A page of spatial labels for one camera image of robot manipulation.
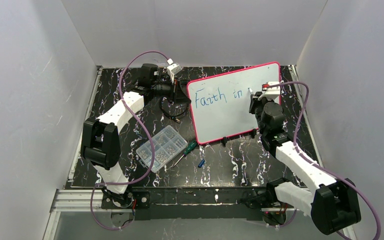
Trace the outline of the blue marker cap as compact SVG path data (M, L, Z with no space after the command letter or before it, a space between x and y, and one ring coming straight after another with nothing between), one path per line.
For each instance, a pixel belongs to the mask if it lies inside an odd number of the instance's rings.
M205 164L205 159L202 159L202 160L200 161L200 163L198 164L198 167L199 167L199 168L202 168L204 164Z

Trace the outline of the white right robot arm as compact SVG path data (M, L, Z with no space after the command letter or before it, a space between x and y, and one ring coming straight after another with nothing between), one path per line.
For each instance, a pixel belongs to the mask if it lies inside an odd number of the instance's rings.
M266 185L267 200L301 210L325 235L361 221L356 191L348 185L347 179L339 180L320 170L317 162L294 145L291 136L283 129L285 115L280 104L258 91L250 96L249 112L255 115L263 148L307 187L303 189L280 178Z

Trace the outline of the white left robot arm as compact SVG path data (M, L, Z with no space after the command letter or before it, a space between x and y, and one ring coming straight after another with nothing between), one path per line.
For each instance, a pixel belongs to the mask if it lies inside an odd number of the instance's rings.
M110 193L122 195L131 184L119 165L120 131L125 124L131 118L138 121L137 112L155 97L165 97L174 104L191 102L175 77L181 70L179 63L170 61L166 75L160 75L157 65L144 63L138 78L127 85L122 98L110 110L83 123L80 156L98 171Z

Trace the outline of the pink framed whiteboard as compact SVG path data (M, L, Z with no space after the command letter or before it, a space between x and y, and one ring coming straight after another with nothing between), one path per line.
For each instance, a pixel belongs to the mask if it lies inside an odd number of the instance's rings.
M280 64L269 62L190 81L186 90L196 141L204 145L257 129L248 88L256 93L280 80Z

